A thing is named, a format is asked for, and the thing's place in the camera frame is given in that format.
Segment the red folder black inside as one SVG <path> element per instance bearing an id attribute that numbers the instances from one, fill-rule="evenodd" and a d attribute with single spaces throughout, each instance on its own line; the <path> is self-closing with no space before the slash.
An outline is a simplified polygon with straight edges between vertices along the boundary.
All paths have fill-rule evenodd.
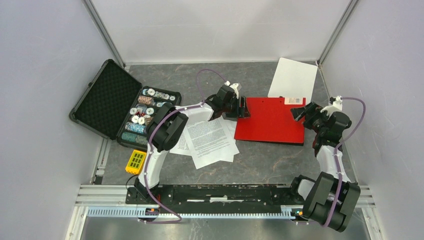
<path id="1" fill-rule="evenodd" d="M 304 107 L 305 97 L 248 97 L 246 105 L 250 117 L 237 120 L 234 134 L 236 140 L 299 146 L 304 144 L 303 122 L 295 121 L 291 109 Z"/>

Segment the printed text paper sheet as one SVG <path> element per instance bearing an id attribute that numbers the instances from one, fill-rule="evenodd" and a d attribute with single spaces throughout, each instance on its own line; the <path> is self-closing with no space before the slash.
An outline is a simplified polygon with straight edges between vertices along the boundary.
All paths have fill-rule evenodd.
<path id="1" fill-rule="evenodd" d="M 183 131 L 196 169 L 219 161 L 232 162 L 240 151 L 234 139 L 237 123 L 222 117 L 189 124 Z"/>

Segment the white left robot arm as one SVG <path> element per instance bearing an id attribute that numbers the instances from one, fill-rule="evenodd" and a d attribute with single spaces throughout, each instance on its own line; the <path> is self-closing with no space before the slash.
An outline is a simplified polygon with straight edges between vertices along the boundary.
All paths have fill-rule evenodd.
<path id="1" fill-rule="evenodd" d="M 216 94 L 198 104 L 174 106 L 165 103 L 146 128 L 147 151 L 134 188 L 145 204 L 157 198 L 155 187 L 160 181 L 160 171 L 169 151 L 179 141 L 188 124 L 209 122 L 222 115 L 230 120 L 250 117 L 245 96 L 241 96 L 239 83 L 225 82 Z"/>

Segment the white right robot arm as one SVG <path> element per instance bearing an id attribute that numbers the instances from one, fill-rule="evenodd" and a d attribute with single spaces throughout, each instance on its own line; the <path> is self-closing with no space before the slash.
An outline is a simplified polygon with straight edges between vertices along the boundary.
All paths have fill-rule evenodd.
<path id="1" fill-rule="evenodd" d="M 290 112 L 295 121 L 303 120 L 303 126 L 316 134 L 312 148 L 320 174 L 315 180 L 296 177 L 288 191 L 289 199 L 295 204 L 303 203 L 303 218 L 343 232 L 361 193 L 360 187 L 345 175 L 341 162 L 341 139 L 352 121 L 335 106 L 321 107 L 313 102 Z"/>

